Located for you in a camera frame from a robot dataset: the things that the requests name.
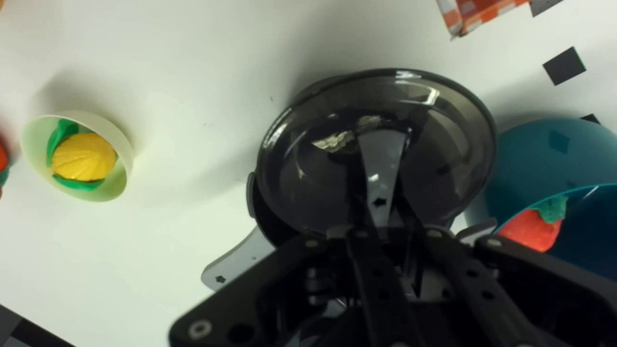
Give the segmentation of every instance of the white bowl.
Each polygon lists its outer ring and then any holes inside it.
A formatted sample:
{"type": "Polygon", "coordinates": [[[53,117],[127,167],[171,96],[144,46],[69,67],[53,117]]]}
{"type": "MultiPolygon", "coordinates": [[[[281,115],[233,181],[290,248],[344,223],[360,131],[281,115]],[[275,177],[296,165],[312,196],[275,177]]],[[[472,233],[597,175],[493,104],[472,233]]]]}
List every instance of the white bowl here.
{"type": "Polygon", "coordinates": [[[132,146],[128,138],[105,117],[100,117],[90,111],[80,111],[80,109],[71,109],[63,113],[44,113],[38,119],[30,121],[22,131],[21,150],[22,150],[22,156],[34,165],[34,169],[40,173],[44,181],[48,181],[49,185],[53,185],[55,188],[71,196],[92,200],[92,202],[103,202],[119,196],[127,186],[128,173],[132,169],[132,146]],[[92,190],[69,188],[59,185],[53,179],[51,167],[48,167],[46,163],[48,138],[55,131],[59,119],[69,119],[73,123],[78,123],[98,132],[117,152],[117,161],[111,173],[92,190]]]}

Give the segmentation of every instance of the black round lid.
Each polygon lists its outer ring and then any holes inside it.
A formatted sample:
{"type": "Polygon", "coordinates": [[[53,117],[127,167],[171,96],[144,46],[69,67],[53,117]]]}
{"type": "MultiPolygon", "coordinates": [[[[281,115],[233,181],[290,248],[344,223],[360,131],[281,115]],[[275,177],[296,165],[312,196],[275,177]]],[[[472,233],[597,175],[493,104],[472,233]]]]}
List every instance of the black round lid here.
{"type": "Polygon", "coordinates": [[[406,136],[397,188],[423,223],[454,217],[489,175],[495,131],[472,92],[425,71],[377,69],[317,82],[277,117],[254,171],[263,202],[300,233],[358,223],[358,136],[383,129],[406,136]]]}

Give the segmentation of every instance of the dark machinery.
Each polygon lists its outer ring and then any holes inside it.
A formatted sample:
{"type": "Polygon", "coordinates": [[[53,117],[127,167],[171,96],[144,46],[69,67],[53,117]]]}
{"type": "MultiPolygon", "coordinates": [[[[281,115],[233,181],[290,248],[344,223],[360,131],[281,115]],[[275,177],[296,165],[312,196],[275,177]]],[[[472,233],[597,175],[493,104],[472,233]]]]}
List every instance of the dark machinery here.
{"type": "Polygon", "coordinates": [[[379,69],[304,90],[267,131],[248,206],[275,250],[181,316],[173,347],[609,347],[617,285],[450,219],[493,127],[466,88],[379,69]]]}

